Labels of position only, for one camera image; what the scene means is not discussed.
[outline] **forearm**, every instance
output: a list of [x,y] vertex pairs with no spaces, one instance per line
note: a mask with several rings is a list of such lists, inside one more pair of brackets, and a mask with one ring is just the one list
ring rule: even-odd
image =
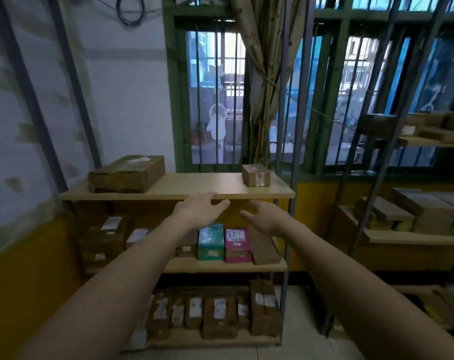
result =
[[78,290],[26,344],[19,359],[115,357],[187,231],[166,218]]
[[364,266],[294,219],[282,232],[369,359],[454,359],[454,338]]

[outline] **tied curtain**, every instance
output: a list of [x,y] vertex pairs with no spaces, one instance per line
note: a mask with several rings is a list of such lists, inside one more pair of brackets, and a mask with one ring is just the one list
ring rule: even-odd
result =
[[[285,0],[230,2],[248,56],[246,73],[250,80],[250,96],[244,98],[249,99],[251,116],[248,151],[244,163],[267,165],[270,160],[269,129],[279,108]],[[292,73],[302,40],[306,7],[307,0],[292,0],[290,5],[285,83]]]

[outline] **pink box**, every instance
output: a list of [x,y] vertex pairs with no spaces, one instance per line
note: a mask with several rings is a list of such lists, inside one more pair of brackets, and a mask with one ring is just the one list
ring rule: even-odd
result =
[[252,262],[252,251],[246,227],[225,229],[225,262]]

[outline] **hand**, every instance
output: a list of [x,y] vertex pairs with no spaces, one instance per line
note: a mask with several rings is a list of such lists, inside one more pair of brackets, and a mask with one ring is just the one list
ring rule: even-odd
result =
[[210,192],[189,196],[186,200],[175,205],[172,216],[185,224],[189,231],[200,230],[214,222],[230,205],[228,199],[224,199],[217,205],[212,205],[210,201],[216,194]]
[[282,236],[282,227],[290,215],[282,208],[262,200],[253,199],[248,204],[257,214],[240,211],[240,216],[257,230],[269,236]]

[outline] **curtain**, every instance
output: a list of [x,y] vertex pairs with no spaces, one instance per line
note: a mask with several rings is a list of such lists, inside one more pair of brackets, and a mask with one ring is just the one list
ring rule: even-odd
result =
[[[230,0],[247,55],[250,79],[250,136],[247,162],[267,164],[269,129],[279,108],[285,0]],[[307,0],[292,0],[287,78],[302,39]]]

